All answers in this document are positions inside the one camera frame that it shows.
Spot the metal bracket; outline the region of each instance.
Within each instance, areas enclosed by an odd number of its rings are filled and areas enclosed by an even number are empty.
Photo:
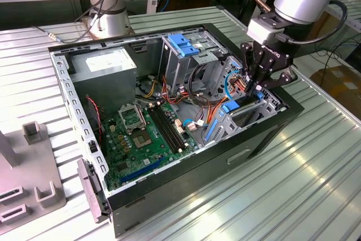
[[[110,209],[93,166],[79,159],[78,174],[95,223],[101,223],[110,216]]]

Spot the power cable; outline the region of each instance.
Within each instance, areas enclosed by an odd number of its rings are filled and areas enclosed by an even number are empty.
[[[327,38],[329,38],[330,36],[334,35],[337,31],[339,31],[341,29],[341,27],[344,25],[344,23],[346,22],[346,19],[347,19],[347,16],[349,14],[348,10],[347,10],[347,7],[344,3],[342,3],[341,1],[338,1],[338,0],[331,0],[329,2],[329,4],[331,5],[337,5],[338,7],[341,8],[342,10],[342,18],[338,24],[338,26],[331,32],[321,36],[321,37],[318,37],[316,39],[313,39],[313,40],[308,40],[308,41],[296,41],[284,34],[276,34],[275,35],[275,38],[277,40],[279,40],[280,42],[285,42],[285,43],[289,43],[291,45],[310,45],[310,44],[313,44],[313,43],[316,43],[316,42],[321,42],[321,41],[324,41],[326,40]]]

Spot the cardboard box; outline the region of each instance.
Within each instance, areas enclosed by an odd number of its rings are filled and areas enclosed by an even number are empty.
[[[323,71],[317,71],[310,78],[319,86]],[[321,88],[361,120],[361,77],[350,68],[327,68]]]
[[[361,90],[348,90],[340,93],[336,100],[361,120]]]

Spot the yellow wire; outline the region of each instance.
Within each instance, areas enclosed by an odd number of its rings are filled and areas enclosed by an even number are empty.
[[[150,96],[153,95],[155,85],[156,85],[156,81],[153,81],[151,91],[146,96],[144,96],[144,98],[149,98]]]

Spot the blue pcie slot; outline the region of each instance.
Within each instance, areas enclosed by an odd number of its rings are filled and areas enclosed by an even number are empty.
[[[126,181],[130,181],[130,180],[132,180],[134,178],[137,178],[137,177],[143,175],[144,173],[150,172],[152,169],[158,168],[160,163],[163,161],[163,159],[164,159],[164,157],[162,157],[161,159],[159,159],[158,161],[156,161],[156,162],[154,162],[154,163],[152,163],[150,165],[145,166],[142,169],[138,169],[136,172],[133,172],[133,173],[130,173],[129,175],[127,175],[127,176],[121,177],[120,182],[124,183]]]
[[[212,126],[211,126],[210,129],[209,129],[208,134],[205,136],[205,141],[208,141],[208,139],[210,138],[210,135],[212,135],[212,132],[213,132],[215,126],[217,125],[217,123],[218,123],[218,120],[215,119],[215,120],[213,121],[213,123],[212,123]]]

